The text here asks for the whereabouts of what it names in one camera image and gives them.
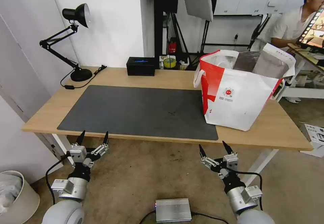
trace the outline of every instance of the white trash bin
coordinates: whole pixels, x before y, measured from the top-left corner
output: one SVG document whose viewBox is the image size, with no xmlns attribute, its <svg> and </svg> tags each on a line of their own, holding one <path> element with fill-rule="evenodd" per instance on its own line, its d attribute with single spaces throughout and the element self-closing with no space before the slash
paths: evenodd
<svg viewBox="0 0 324 224">
<path fill-rule="evenodd" d="M 23 224 L 36 212 L 40 198 L 27 183 L 24 176 L 17 171 L 4 171 L 8 175 L 20 177 L 23 180 L 21 191 L 7 212 L 0 214 L 1 224 Z"/>
</svg>

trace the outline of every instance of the logo on bag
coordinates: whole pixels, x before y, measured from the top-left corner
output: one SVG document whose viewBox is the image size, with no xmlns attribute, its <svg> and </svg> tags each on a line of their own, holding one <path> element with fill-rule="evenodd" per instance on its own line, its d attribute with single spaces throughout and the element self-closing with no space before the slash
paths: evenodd
<svg viewBox="0 0 324 224">
<path fill-rule="evenodd" d="M 233 93 L 234 93 L 234 90 L 231 89 L 230 87 L 228 88 L 225 88 L 223 94 L 225 97 L 232 97 L 233 96 Z"/>
</svg>

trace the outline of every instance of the plastic bag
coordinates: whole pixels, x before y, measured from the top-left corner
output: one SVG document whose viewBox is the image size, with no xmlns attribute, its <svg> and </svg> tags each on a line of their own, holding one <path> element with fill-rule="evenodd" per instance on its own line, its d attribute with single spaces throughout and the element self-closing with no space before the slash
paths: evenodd
<svg viewBox="0 0 324 224">
<path fill-rule="evenodd" d="M 249 130 L 282 77 L 295 74 L 292 55 L 270 44 L 261 54 L 256 60 L 258 54 L 242 53 L 239 59 L 236 51 L 219 50 L 200 58 L 193 85 L 201 82 L 206 123 Z"/>
<path fill-rule="evenodd" d="M 21 191 L 22 182 L 20 177 L 0 173 L 0 214 L 7 212 L 15 201 Z"/>
</svg>

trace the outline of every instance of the tape roll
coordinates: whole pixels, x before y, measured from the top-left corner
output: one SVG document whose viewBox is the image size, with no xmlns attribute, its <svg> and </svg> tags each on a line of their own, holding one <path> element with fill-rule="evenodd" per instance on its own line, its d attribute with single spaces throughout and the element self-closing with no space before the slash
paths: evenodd
<svg viewBox="0 0 324 224">
<path fill-rule="evenodd" d="M 176 66 L 176 60 L 174 58 L 165 58 L 163 60 L 163 66 L 165 68 L 173 68 Z"/>
</svg>

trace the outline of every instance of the black desk lamp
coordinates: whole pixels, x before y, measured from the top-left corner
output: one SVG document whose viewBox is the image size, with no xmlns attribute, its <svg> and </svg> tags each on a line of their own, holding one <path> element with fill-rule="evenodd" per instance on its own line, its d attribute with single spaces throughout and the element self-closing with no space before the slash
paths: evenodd
<svg viewBox="0 0 324 224">
<path fill-rule="evenodd" d="M 86 3 L 79 5 L 75 10 L 74 9 L 63 9 L 62 10 L 62 15 L 65 19 L 69 20 L 70 23 L 72 23 L 69 27 L 66 29 L 58 32 L 57 34 L 49 37 L 48 39 L 42 40 L 39 42 L 40 46 L 56 57 L 60 58 L 63 60 L 65 63 L 67 63 L 69 66 L 72 66 L 74 68 L 74 71 L 71 73 L 71 80 L 80 82 L 80 81 L 86 81 L 92 77 L 92 72 L 88 69 L 81 69 L 79 67 L 79 64 L 69 60 L 68 58 L 62 56 L 55 50 L 51 48 L 52 45 L 60 42 L 61 40 L 71 36 L 72 34 L 76 33 L 78 31 L 78 26 L 75 21 L 78 21 L 81 25 L 84 27 L 89 27 L 90 25 L 90 12 L 89 12 L 89 7 Z M 72 32 L 60 37 L 60 38 L 54 38 L 61 33 L 64 33 L 65 31 L 71 29 Z"/>
</svg>

